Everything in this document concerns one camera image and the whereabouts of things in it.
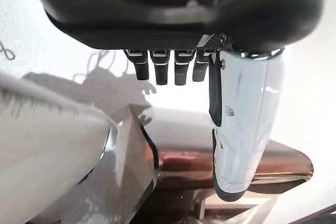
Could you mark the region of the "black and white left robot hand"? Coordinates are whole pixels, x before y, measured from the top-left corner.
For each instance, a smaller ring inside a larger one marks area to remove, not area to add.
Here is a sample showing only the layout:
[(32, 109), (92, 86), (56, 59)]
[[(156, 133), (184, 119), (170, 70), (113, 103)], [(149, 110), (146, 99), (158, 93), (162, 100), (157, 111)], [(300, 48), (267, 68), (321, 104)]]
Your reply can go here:
[(213, 181), (225, 201), (249, 187), (274, 124), (284, 50), (317, 26), (324, 0), (40, 0), (54, 26), (95, 49), (121, 49), (146, 80), (209, 71)]

